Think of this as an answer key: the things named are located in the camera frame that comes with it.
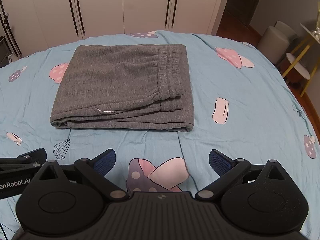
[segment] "folded gray sweatpants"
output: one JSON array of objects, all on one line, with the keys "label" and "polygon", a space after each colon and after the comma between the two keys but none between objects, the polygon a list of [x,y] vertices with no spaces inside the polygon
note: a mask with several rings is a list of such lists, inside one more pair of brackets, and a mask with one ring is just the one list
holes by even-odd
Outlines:
[{"label": "folded gray sweatpants", "polygon": [[186,47],[79,46],[60,83],[50,122],[57,128],[191,130]]}]

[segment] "gray wall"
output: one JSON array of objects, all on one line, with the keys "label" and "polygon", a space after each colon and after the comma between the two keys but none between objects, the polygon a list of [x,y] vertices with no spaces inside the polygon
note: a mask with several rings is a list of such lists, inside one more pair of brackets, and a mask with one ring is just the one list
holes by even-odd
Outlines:
[{"label": "gray wall", "polygon": [[[261,35],[265,29],[280,20],[293,28],[300,39],[306,32],[299,23],[315,29],[318,0],[260,0],[250,25]],[[314,45],[303,57],[302,63],[309,72],[314,66],[317,57],[320,56],[320,45]],[[307,89],[318,115],[320,116],[320,69],[316,72],[310,86]]]}]

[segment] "wardrobe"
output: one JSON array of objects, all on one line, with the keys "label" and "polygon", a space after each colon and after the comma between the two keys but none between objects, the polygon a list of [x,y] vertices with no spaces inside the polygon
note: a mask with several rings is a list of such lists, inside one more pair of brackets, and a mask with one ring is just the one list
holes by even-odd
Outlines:
[{"label": "wardrobe", "polygon": [[20,57],[107,34],[168,30],[211,34],[221,0],[0,0]]}]

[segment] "blue gripper pad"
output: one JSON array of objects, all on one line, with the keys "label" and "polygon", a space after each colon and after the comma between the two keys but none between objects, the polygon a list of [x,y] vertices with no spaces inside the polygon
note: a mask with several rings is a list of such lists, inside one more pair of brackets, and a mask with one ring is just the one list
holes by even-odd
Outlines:
[{"label": "blue gripper pad", "polygon": [[236,166],[236,162],[218,150],[212,150],[209,154],[209,165],[221,177]]},{"label": "blue gripper pad", "polygon": [[103,156],[94,165],[93,169],[103,177],[112,169],[116,164],[116,152],[110,151],[107,155]]}]

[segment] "blue bed sheet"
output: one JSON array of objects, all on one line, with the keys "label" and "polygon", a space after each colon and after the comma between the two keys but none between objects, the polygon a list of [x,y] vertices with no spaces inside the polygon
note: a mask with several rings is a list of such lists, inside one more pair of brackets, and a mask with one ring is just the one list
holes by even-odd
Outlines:
[{"label": "blue bed sheet", "polygon": [[[116,162],[106,178],[122,189],[141,190],[139,178],[145,176],[166,190],[191,191],[193,195],[219,177],[209,166],[212,149],[253,164],[276,159],[308,201],[309,213],[301,233],[319,239],[320,157],[314,158],[320,154],[319,142],[278,70],[250,44],[209,35],[166,31],[155,35],[158,37],[118,34],[88,38],[37,52],[0,69],[0,157],[16,157],[43,147],[48,159],[71,164],[112,148]],[[177,43],[187,47],[195,109],[192,131],[58,130],[50,125],[59,84],[49,73],[68,63],[79,45]],[[216,48],[226,49],[226,53],[234,50],[230,60],[218,55]],[[230,63],[232,55],[235,60],[241,56],[243,63],[249,60],[254,67],[236,67]],[[217,98],[226,102],[228,109],[214,120],[212,115],[220,107]],[[152,184],[147,187],[155,190]],[[15,214],[18,198],[0,200],[0,223],[9,238],[20,226]]]}]

